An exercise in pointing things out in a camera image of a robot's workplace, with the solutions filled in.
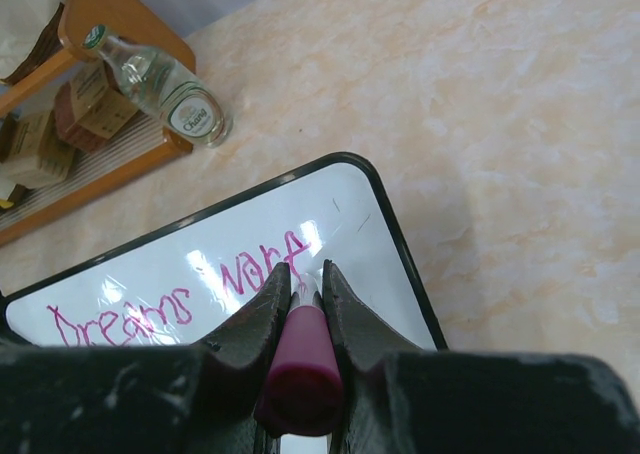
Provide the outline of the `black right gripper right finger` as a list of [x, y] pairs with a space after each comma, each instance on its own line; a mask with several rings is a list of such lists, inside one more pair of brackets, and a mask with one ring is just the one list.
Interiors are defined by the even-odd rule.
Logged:
[[346, 387], [334, 453], [635, 453], [620, 376], [576, 354], [427, 351], [355, 294], [332, 261], [324, 308]]

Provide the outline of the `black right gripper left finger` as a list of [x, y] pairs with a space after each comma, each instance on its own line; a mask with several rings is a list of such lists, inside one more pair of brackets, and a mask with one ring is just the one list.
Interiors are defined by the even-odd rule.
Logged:
[[253, 417], [290, 305], [277, 264], [200, 340], [176, 346], [37, 347], [1, 334], [5, 453], [276, 453]]

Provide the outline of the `magenta capped marker pen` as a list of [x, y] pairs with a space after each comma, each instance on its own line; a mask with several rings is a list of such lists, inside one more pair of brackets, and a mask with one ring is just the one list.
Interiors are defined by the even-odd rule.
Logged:
[[345, 388], [318, 290], [300, 285], [276, 346], [254, 418], [273, 438], [331, 433]]

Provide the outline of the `black framed whiteboard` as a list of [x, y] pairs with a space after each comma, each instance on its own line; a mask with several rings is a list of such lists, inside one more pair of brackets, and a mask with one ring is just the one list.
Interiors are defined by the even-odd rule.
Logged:
[[277, 264], [315, 288], [326, 260], [418, 346], [446, 340], [382, 180], [323, 156], [51, 276], [1, 302], [1, 340], [38, 346], [192, 343], [236, 313]]

